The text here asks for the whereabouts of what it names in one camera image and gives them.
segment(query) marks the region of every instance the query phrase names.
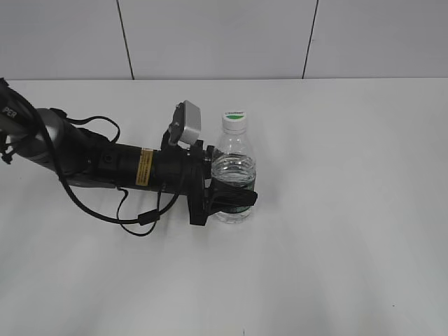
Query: white bottle cap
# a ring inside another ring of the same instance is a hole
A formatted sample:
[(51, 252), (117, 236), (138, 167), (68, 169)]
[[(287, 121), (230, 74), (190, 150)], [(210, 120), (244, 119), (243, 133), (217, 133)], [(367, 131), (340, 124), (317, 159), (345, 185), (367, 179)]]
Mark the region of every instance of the white bottle cap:
[(247, 126), (247, 115), (244, 111), (223, 113), (223, 128), (231, 132), (243, 132)]

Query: black cable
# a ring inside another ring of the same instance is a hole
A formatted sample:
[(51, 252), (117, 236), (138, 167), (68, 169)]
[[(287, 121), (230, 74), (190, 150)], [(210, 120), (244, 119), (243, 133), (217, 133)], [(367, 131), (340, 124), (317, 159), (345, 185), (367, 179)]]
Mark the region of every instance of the black cable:
[[(62, 168), (61, 168), (61, 165), (60, 165), (60, 162), (59, 162), (59, 158), (58, 158), (58, 156), (56, 154), (56, 150), (55, 150), (55, 147), (53, 145), (53, 141), (50, 138), (50, 135), (48, 133), (47, 127), (46, 127), (45, 123), (43, 122), (42, 117), (39, 115), (39, 112), (37, 112), (37, 110), (31, 105), (31, 103), (29, 103), (29, 101), (27, 101), (24, 97), (22, 97), (16, 91), (11, 89), (10, 87), (8, 87), (7, 89), (10, 90), (10, 92), (12, 94), (12, 98), (20, 101), (21, 103), (24, 104), (24, 107), (26, 109), (29, 109), (29, 112), (31, 113), (34, 121), (37, 124), (37, 129), (41, 131), (43, 140), (45, 141), (45, 144), (46, 144), (46, 146), (48, 148), (48, 152), (49, 152), (49, 154), (50, 154), (50, 156), (52, 158), (53, 165), (55, 166), (56, 175), (59, 178), (59, 181), (62, 184), (62, 187), (65, 189), (67, 195), (70, 197), (71, 201), (78, 208), (83, 210), (85, 213), (91, 215), (92, 217), (95, 217), (97, 219), (100, 219), (102, 221), (106, 221), (106, 222), (109, 222), (109, 223), (114, 223), (114, 224), (119, 224), (119, 225), (137, 224), (137, 223), (139, 223), (141, 225), (145, 225), (145, 224), (151, 223), (151, 222), (141, 223), (141, 221), (138, 218), (135, 218), (135, 219), (124, 219), (123, 220), (123, 219), (116, 219), (116, 218), (108, 217), (108, 216), (102, 215), (100, 213), (97, 213), (96, 211), (93, 211), (90, 208), (88, 208), (87, 206), (85, 206), (84, 203), (82, 203), (77, 198), (77, 196), (74, 194), (73, 190), (71, 189), (70, 185), (67, 182), (67, 178), (64, 175), (64, 172), (62, 171)], [(182, 170), (181, 171), (182, 171), (181, 172), (181, 181), (179, 183), (178, 190), (176, 191), (176, 193), (174, 194), (174, 196), (172, 197), (170, 202), (160, 212), (158, 211), (158, 208), (157, 208), (158, 216), (160, 216), (160, 215), (164, 214), (165, 212), (167, 212), (174, 205), (176, 200), (179, 198), (179, 195), (180, 195), (180, 192), (181, 192), (181, 189), (182, 189), (182, 186), (183, 186), (183, 182), (184, 182), (184, 179), (185, 179), (185, 172), (184, 172), (184, 169), (183, 169), (183, 161), (182, 161)]]
[(29, 109), (29, 112), (31, 113), (31, 115), (34, 118), (34, 121), (37, 124), (38, 129), (41, 131), (43, 140), (45, 141), (45, 144), (47, 145), (48, 148), (48, 152), (50, 153), (50, 156), (52, 158), (53, 161), (53, 165), (55, 166), (55, 170), (56, 170), (56, 175), (59, 178), (59, 181), (62, 184), (62, 187), (64, 187), (67, 195), (70, 197), (70, 199), (73, 201), (74, 204), (76, 204), (76, 206), (78, 206), (78, 208), (80, 208), (81, 210), (83, 210), (85, 213), (101, 219), (102, 221), (106, 221), (106, 222), (110, 222), (110, 223), (115, 223), (115, 224), (136, 224), (139, 223), (138, 218), (135, 219), (115, 219), (112, 217), (108, 217), (108, 216), (104, 216), (101, 215), (100, 213), (97, 213), (96, 211), (93, 211), (89, 208), (87, 208), (78, 198), (77, 196), (74, 194), (73, 190), (71, 189), (70, 185), (67, 182), (67, 179), (64, 175), (64, 172), (62, 171), (60, 162), (59, 162), (59, 158), (56, 154), (56, 150), (55, 147), (53, 145), (53, 142), (50, 138), (50, 135), (48, 134), (48, 130), (47, 127), (45, 126), (42, 117), (39, 115), (39, 113), (37, 112), (37, 110), (24, 98), (22, 97), (20, 94), (18, 94), (16, 91), (14, 91), (13, 89), (10, 89), (8, 87), (8, 89), (10, 90), (12, 96), (16, 99), (19, 99), (21, 102), (24, 103), (25, 107), (27, 109)]
[[(124, 201), (127, 199), (127, 196), (129, 196), (129, 191), (127, 191), (126, 189), (123, 189), (121, 187), (117, 187), (117, 190), (119, 191), (123, 191), (125, 193), (125, 196), (123, 196), (123, 198), (120, 201), (120, 204), (118, 205), (117, 208), (117, 219), (120, 219), (119, 214), (120, 214), (120, 208), (123, 205)], [(159, 212), (160, 209), (160, 197), (162, 195), (162, 189), (160, 189), (157, 192), (157, 212)], [(151, 226), (151, 229), (149, 229), (146, 232), (143, 233), (138, 233), (138, 232), (134, 232), (129, 230), (127, 227), (125, 227), (123, 224), (120, 224), (121, 228), (126, 231), (127, 233), (130, 233), (133, 236), (137, 236), (137, 237), (145, 237), (151, 234), (152, 231), (154, 231), (155, 225), (157, 224), (157, 220), (154, 222), (153, 226)]]
[(67, 120), (69, 123), (71, 123), (73, 125), (85, 125), (85, 124), (90, 123), (91, 121), (97, 120), (97, 119), (109, 121), (112, 125), (114, 125), (117, 128), (117, 135), (115, 135), (115, 137), (111, 140), (111, 143), (114, 144), (115, 142), (117, 142), (118, 138), (120, 137), (120, 126), (118, 126), (118, 124), (110, 118), (104, 117), (102, 115), (95, 115), (93, 117), (86, 118), (86, 119), (65, 118), (65, 120)]
[[(28, 134), (19, 141), (2, 144), (0, 148), (1, 159), (7, 165), (10, 165), (11, 161), (13, 161), (13, 155), (16, 154), (22, 147), (32, 142), (36, 134), (37, 132), (32, 132), (31, 134)], [(6, 149), (8, 149), (10, 146), (13, 146), (13, 149), (10, 150), (9, 152), (6, 152)]]

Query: black cylinder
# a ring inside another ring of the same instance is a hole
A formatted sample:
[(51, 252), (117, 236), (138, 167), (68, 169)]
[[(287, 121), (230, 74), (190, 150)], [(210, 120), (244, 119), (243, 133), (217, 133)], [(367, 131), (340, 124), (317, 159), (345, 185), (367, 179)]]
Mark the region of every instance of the black cylinder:
[(160, 151), (111, 143), (99, 154), (93, 177), (124, 188), (175, 193), (185, 174), (180, 193), (187, 195), (193, 164), (179, 146)]

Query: plastic water bottle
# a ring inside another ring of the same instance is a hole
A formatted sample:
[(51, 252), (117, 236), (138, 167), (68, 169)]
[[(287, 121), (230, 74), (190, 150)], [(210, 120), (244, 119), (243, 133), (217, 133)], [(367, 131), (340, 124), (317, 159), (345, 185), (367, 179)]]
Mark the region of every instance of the plastic water bottle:
[[(223, 133), (213, 152), (211, 176), (231, 186), (253, 190), (256, 161), (246, 134), (245, 112), (223, 114)], [(240, 223), (251, 212), (250, 206), (218, 212), (216, 216), (226, 223)]]

